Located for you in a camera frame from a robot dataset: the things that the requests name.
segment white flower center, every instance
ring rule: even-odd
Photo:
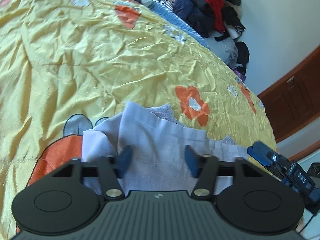
[[[189,98],[189,106],[198,112],[201,110],[201,106],[197,103],[197,101],[194,98]]]

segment black circular joint cover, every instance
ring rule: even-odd
[[[74,180],[39,180],[12,202],[18,226],[39,235],[73,232],[91,221],[100,207],[95,192]]]
[[[304,212],[302,198],[273,178],[248,178],[224,189],[216,208],[229,223],[254,234],[294,229]]]

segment door panel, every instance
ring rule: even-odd
[[[276,142],[320,116],[320,46],[287,75],[258,95]]]

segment bed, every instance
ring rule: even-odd
[[[170,104],[181,123],[217,140],[276,148],[260,100],[208,48],[143,5],[0,0],[0,36],[0,239],[16,232],[11,203],[31,174],[81,156],[82,131],[127,101]]]

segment white cloth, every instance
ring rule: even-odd
[[[83,133],[82,161],[115,155],[130,145],[132,161],[124,178],[119,179],[127,195],[130,190],[187,190],[190,193],[197,179],[191,177],[184,159],[186,145],[191,145],[200,155],[212,154],[221,161],[233,161],[238,156],[247,158],[246,149],[233,144],[228,137],[222,141],[209,139],[204,130],[182,126],[174,119],[172,110],[168,111],[169,105],[161,107],[164,111],[127,102],[122,113]],[[218,178],[215,194],[231,184],[231,177]],[[87,179],[85,185],[99,193],[97,180]]]

